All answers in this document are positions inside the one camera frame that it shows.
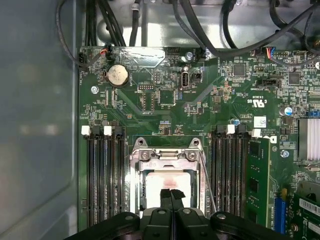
blue slot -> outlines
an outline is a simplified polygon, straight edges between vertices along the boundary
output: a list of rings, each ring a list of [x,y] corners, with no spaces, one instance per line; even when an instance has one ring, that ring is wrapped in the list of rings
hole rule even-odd
[[[274,231],[285,234],[286,202],[281,197],[274,200]]]

motherboard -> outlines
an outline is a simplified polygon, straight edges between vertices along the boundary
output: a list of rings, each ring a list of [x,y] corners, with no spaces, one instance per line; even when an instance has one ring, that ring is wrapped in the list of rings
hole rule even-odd
[[[82,47],[79,58],[102,50]],[[80,231],[120,212],[141,215],[160,206],[161,189],[179,189],[184,206],[207,217],[211,190],[217,211],[295,237],[299,182],[320,183],[319,62],[286,67],[263,50],[232,59],[180,47],[101,54],[79,73]]]

black cable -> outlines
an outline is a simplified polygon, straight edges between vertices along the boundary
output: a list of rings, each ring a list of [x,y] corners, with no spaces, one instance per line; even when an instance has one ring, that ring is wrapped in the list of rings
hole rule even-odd
[[[90,4],[90,41],[91,46],[97,46],[97,29],[96,29],[96,23],[97,23],[97,12],[96,12],[96,1],[95,0],[88,0],[91,2]]]
[[[306,20],[306,24],[305,24],[305,28],[304,28],[304,45],[306,47],[306,49],[316,55],[320,55],[320,50],[316,50],[313,47],[311,47],[308,43],[308,31],[309,31],[309,27],[310,27],[310,23],[311,23],[311,19],[313,17],[313,15],[315,15],[315,13],[311,13],[308,17],[308,19]]]
[[[62,27],[61,27],[61,9],[63,7],[63,5],[65,4],[67,0],[60,0],[58,5],[56,6],[56,10],[55,10],[55,27],[56,30],[58,32],[58,36],[59,36],[59,41],[63,47],[63,50],[65,51],[65,53],[67,54],[67,56],[72,60],[72,62],[82,68],[87,68],[89,66],[91,66],[92,64],[94,64],[101,56],[100,53],[98,53],[97,55],[95,55],[93,57],[93,59],[91,59],[88,63],[82,63],[80,61],[78,61],[77,59],[74,58],[74,56],[72,55],[72,53],[70,52],[64,34],[62,32]]]
[[[285,67],[302,67],[302,66],[304,66],[306,64],[310,64],[310,63],[314,62],[318,58],[319,58],[319,56],[316,55],[316,56],[313,56],[312,58],[310,58],[310,59],[308,59],[306,61],[303,61],[301,63],[285,63],[283,61],[274,59],[273,57],[270,60],[275,62],[276,64],[279,64],[279,65],[282,65],[282,66],[285,66]]]
[[[319,5],[318,3],[314,4],[313,6],[309,7],[307,10],[305,10],[303,13],[301,13],[298,17],[296,17],[294,20],[292,20],[290,23],[288,23],[287,26],[279,30],[278,32],[274,33],[273,35],[267,37],[266,39],[263,39],[253,45],[240,48],[238,50],[233,51],[218,51],[210,42],[208,39],[206,33],[204,32],[203,28],[201,27],[199,20],[191,6],[191,3],[189,0],[180,0],[180,4],[184,10],[184,13],[191,25],[191,28],[193,29],[194,33],[198,36],[198,38],[204,43],[204,45],[209,49],[209,51],[216,57],[219,58],[232,58],[236,57],[245,53],[248,53],[252,50],[261,48],[262,46],[265,46],[282,35],[284,35],[289,29],[293,28],[297,23],[299,23],[302,19],[307,17],[309,14],[311,14]]]
[[[280,64],[282,66],[285,66],[285,67],[302,67],[306,64],[310,64],[314,61],[316,61],[319,57],[320,57],[320,51],[319,50],[316,50],[312,47],[310,47],[309,43],[308,43],[308,38],[307,38],[307,35],[308,35],[308,31],[309,31],[309,27],[310,27],[310,23],[311,23],[311,19],[313,17],[313,15],[315,14],[315,12],[311,13],[306,21],[306,24],[305,24],[305,27],[304,27],[304,45],[306,47],[306,49],[311,52],[312,54],[315,54],[315,56],[313,56],[312,58],[306,60],[306,61],[303,61],[301,63],[285,63],[283,61],[280,61],[280,60],[277,60],[277,59],[274,59],[272,56],[271,56],[271,61],[275,62],[276,64]]]
[[[194,32],[192,32],[192,30],[190,30],[189,27],[182,20],[178,11],[178,0],[172,0],[171,2],[173,6],[174,17],[178,22],[178,24],[180,25],[180,27],[184,30],[186,34],[188,34],[191,38],[193,38],[202,49],[206,49],[206,46],[199,40],[199,38],[194,34]]]
[[[115,16],[114,12],[112,11],[112,9],[111,9],[111,7],[110,7],[110,5],[108,3],[108,0],[102,0],[101,3],[103,4],[104,9],[106,10],[106,12],[107,12],[107,14],[109,16],[110,22],[114,27],[114,31],[115,31],[117,39],[118,39],[118,41],[120,43],[120,46],[125,47],[126,46],[126,42],[125,42],[124,36],[121,33],[121,29],[120,29],[119,23],[118,23],[118,21],[116,19],[116,16]]]
[[[232,49],[237,49],[237,46],[232,40],[229,32],[229,13],[234,9],[235,4],[236,0],[225,0],[222,5],[222,30],[226,42]]]
[[[105,21],[106,27],[110,33],[111,36],[111,40],[113,42],[113,44],[115,46],[120,46],[120,43],[118,42],[118,39],[116,37],[116,33],[115,33],[115,29],[113,27],[113,25],[111,24],[110,20],[109,20],[109,16],[108,13],[104,7],[103,1],[102,0],[97,0],[98,6],[100,8],[103,20]]]
[[[271,17],[271,20],[273,21],[273,23],[278,28],[282,29],[288,24],[277,13],[276,3],[277,3],[277,0],[270,0],[269,13],[270,13],[270,17]],[[302,32],[300,32],[298,29],[293,27],[292,29],[288,30],[288,33],[294,35],[300,41],[302,48],[305,48],[304,35]]]
[[[140,4],[140,0],[135,0],[135,4]],[[134,47],[136,45],[137,34],[139,28],[139,10],[132,11],[132,31],[129,40],[129,46]]]
[[[86,1],[85,5],[85,33],[84,33],[84,45],[90,46],[90,35],[91,35],[91,29],[90,29],[90,1]]]

usb port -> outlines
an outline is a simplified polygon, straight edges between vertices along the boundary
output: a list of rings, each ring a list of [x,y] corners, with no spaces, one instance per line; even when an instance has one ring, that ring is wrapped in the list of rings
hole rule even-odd
[[[181,73],[181,87],[189,87],[189,73],[186,71]]]

barcode label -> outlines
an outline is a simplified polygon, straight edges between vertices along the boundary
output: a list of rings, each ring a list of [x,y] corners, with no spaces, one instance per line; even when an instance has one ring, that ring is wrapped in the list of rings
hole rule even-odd
[[[320,235],[320,227],[313,224],[312,222],[308,222],[308,227],[309,227],[309,229],[311,229],[312,231],[314,231],[315,233]]]
[[[320,207],[300,198],[299,206],[320,217]]]

